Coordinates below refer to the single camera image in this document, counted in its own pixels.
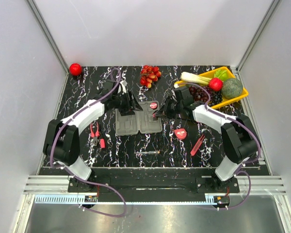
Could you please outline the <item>grey plastic tool case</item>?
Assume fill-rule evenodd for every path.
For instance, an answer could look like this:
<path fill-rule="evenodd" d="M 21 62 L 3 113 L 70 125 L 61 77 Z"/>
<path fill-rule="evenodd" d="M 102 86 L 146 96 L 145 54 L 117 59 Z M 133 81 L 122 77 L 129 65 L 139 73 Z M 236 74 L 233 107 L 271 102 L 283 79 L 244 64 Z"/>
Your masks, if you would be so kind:
<path fill-rule="evenodd" d="M 158 108 L 153 110 L 149 107 L 150 103 L 156 102 Z M 150 117 L 152 114 L 159 109 L 159 102 L 153 101 L 142 101 L 139 102 L 143 111 L 135 111 L 133 116 L 121 116 L 118 109 L 115 112 L 115 134 L 117 136 L 136 135 L 138 133 L 150 134 L 160 133 L 162 131 L 162 122 L 152 122 Z"/>

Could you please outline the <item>red hex key set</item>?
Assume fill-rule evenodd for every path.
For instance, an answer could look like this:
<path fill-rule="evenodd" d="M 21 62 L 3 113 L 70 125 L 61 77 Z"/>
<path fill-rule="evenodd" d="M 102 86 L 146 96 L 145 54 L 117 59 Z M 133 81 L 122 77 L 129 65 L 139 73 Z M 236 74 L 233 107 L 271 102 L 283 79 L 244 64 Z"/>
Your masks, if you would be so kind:
<path fill-rule="evenodd" d="M 152 116 L 150 117 L 150 120 L 151 120 L 152 122 L 155 122 L 155 121 L 158 121 L 158 120 L 159 120 L 159 117 L 156 116 L 156 112 L 154 112 L 154 113 L 152 114 Z"/>

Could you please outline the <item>red tape measure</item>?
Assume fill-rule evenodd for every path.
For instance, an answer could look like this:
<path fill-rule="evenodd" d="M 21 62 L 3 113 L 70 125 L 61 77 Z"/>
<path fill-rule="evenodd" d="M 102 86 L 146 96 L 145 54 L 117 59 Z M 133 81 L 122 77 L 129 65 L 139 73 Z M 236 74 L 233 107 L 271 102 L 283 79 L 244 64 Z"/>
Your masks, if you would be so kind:
<path fill-rule="evenodd" d="M 177 139 L 183 140 L 187 136 L 187 131 L 184 128 L 179 128 L 174 130 L 174 134 Z"/>

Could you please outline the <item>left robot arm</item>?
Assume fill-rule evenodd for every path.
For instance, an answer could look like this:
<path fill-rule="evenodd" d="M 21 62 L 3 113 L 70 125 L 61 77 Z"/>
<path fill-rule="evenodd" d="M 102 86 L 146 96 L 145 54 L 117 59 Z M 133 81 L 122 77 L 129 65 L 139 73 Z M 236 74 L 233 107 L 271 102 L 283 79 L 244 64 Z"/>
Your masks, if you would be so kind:
<path fill-rule="evenodd" d="M 96 181 L 93 171 L 80 156 L 80 134 L 95 120 L 109 110 L 117 109 L 123 116 L 142 111 L 133 93 L 128 90 L 126 81 L 108 80 L 94 95 L 94 98 L 70 116 L 49 122 L 43 153 L 49 157 L 52 167 L 67 169 L 79 178 L 79 187 L 90 192 Z"/>

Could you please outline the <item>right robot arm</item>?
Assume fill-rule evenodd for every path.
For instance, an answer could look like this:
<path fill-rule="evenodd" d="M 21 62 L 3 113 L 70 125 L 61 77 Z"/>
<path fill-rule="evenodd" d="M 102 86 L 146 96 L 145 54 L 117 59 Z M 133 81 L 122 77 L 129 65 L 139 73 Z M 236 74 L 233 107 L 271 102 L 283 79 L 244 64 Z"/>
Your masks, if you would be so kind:
<path fill-rule="evenodd" d="M 174 89 L 174 95 L 165 100 L 153 117 L 173 119 L 179 115 L 205 124 L 221 135 L 225 156 L 211 176 L 214 191 L 224 191 L 242 166 L 259 159 L 261 145 L 249 117 L 223 114 L 206 102 L 195 101 L 185 86 Z"/>

